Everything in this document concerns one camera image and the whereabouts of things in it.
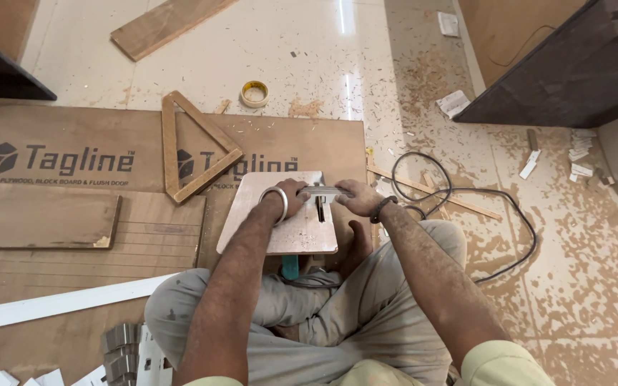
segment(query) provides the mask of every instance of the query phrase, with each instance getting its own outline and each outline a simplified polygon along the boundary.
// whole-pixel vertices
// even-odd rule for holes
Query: man's leg
[[[458,226],[442,220],[420,224],[452,259],[466,264],[466,239]],[[299,332],[303,343],[354,350],[426,386],[441,385],[451,363],[442,340],[412,297],[390,243],[365,259],[319,314],[300,324]]]
[[[154,339],[176,369],[181,362],[192,315],[206,289],[207,269],[191,269],[169,278],[147,301],[145,320]],[[307,284],[333,284],[336,273],[303,277]],[[357,352],[314,347],[273,336],[265,327],[291,326],[318,312],[329,290],[286,286],[277,276],[263,276],[259,302],[252,316],[247,360],[251,384],[296,385],[330,382],[361,360]]]

